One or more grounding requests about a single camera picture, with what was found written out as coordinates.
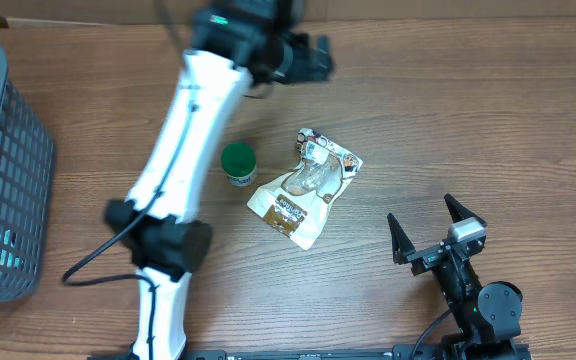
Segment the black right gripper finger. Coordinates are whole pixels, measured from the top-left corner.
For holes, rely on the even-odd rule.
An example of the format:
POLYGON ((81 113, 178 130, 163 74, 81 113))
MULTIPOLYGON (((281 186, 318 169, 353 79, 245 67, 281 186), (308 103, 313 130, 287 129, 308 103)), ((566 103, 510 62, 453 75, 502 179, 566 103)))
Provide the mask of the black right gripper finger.
POLYGON ((396 264, 409 263, 409 258, 416 252, 414 245, 393 213, 387 215, 387 221, 391 233, 393 262, 396 264))
POLYGON ((454 223, 475 218, 482 226, 487 225, 487 222, 483 218, 462 205, 450 193, 444 195, 444 201, 454 223))

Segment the white brown snack pouch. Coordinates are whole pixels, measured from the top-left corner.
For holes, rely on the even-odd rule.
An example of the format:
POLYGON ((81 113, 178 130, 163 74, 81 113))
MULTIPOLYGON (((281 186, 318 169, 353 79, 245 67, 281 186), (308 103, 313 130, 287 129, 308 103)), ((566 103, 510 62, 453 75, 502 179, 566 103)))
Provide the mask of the white brown snack pouch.
POLYGON ((299 130, 299 164, 259 186, 247 206, 268 225, 308 250, 322 233, 333 203, 363 165, 363 160, 329 137, 299 130))

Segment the green lid seasoning jar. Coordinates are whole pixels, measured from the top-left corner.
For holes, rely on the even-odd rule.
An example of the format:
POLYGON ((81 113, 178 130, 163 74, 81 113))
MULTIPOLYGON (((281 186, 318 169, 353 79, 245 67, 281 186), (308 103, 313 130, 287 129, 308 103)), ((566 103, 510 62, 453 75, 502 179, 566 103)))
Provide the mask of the green lid seasoning jar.
POLYGON ((228 181, 236 187, 250 185, 258 174, 254 151, 242 142, 231 143, 223 149, 221 165, 228 181))

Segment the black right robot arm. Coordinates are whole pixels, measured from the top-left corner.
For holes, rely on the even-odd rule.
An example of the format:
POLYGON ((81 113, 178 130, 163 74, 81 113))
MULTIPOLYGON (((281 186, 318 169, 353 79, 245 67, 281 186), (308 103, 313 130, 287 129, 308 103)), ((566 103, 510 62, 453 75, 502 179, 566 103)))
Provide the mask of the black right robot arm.
POLYGON ((446 303, 414 345, 397 345, 400 359, 521 360, 531 357, 527 345, 517 345, 521 334, 523 294, 506 281, 482 285, 471 258, 484 250, 487 222, 457 201, 444 196, 452 224, 439 244, 414 247, 396 217, 387 215, 393 262, 411 266, 417 276, 433 274, 446 303))

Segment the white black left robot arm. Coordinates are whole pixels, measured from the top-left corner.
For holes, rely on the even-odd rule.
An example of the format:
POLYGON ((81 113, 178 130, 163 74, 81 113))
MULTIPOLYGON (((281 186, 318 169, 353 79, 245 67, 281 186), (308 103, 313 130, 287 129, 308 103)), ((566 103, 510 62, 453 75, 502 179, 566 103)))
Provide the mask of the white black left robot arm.
POLYGON ((179 359, 192 274, 206 257, 212 227, 198 221, 205 177, 223 130, 259 84, 324 82, 332 68, 328 40, 312 47, 292 27, 298 0, 215 1, 193 18, 185 63, 153 152, 105 220, 129 250, 140 291, 138 335, 129 359, 179 359))

